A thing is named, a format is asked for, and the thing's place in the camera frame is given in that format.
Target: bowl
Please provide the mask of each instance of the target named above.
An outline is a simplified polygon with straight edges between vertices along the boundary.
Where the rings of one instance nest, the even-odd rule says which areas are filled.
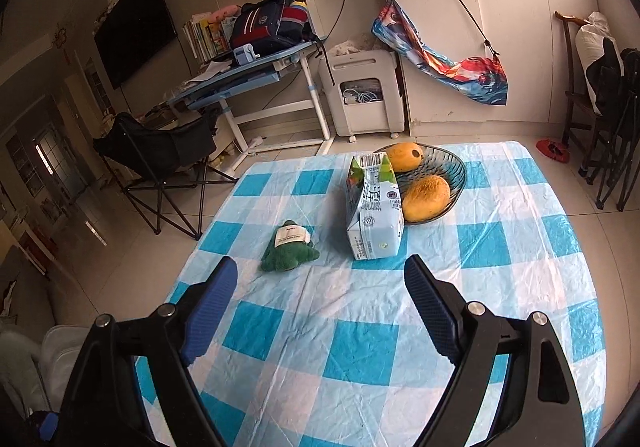
[[[442,148],[435,148],[434,146],[420,144],[419,142],[418,146],[422,148],[424,153],[424,159],[420,166],[412,171],[396,172],[396,180],[398,180],[398,188],[400,189],[400,198],[404,196],[404,193],[409,189],[409,186],[413,182],[431,174],[442,176],[444,180],[447,181],[451,195],[449,203],[447,203],[446,207],[444,207],[439,214],[419,222],[405,221],[405,225],[421,225],[423,223],[432,222],[438,218],[442,218],[451,210],[453,205],[456,204],[460,197],[460,193],[462,193],[466,184],[466,166],[459,157],[450,151],[443,150]],[[391,146],[385,146],[384,148],[376,150],[375,153],[381,153],[382,151],[388,150],[390,147]]]

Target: cabinet door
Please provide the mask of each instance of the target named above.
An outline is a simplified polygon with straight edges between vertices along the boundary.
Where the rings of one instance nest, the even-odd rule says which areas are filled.
[[[430,48],[454,60],[484,55],[482,35],[458,0],[396,0],[413,21]],[[463,0],[478,23],[478,0]],[[443,85],[404,58],[401,60],[411,135],[421,135],[423,122],[483,120],[484,113],[470,115],[474,102]]]
[[[490,110],[491,120],[547,122],[551,103],[552,39],[547,0],[478,0],[484,33],[504,67],[506,106]]]
[[[566,114],[565,91],[569,87],[569,65],[566,55],[566,42],[564,40],[564,30],[562,22],[555,18],[556,11],[566,16],[577,16],[586,19],[589,15],[598,10],[597,0],[548,0],[552,26],[553,52],[554,52],[554,74],[551,88],[551,110],[549,112],[549,122],[563,123]],[[572,51],[574,54],[574,75],[578,91],[586,92],[584,74],[580,64],[580,58],[575,51],[575,34],[578,31],[576,24],[570,24]]]

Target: television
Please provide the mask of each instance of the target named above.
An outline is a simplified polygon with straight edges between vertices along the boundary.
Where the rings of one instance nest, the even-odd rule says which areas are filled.
[[[164,0],[119,0],[94,39],[111,86],[118,88],[175,37]]]

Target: carton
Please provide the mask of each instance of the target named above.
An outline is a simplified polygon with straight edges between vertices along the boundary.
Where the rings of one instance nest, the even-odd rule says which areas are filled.
[[[404,218],[398,182],[386,153],[354,156],[346,190],[347,235],[354,257],[396,255]]]

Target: red shoe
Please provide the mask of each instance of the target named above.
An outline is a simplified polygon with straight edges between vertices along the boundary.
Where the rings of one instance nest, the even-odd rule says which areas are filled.
[[[551,160],[556,160],[561,164],[567,164],[569,162],[569,150],[561,142],[554,142],[550,138],[539,140],[536,144],[538,151]]]

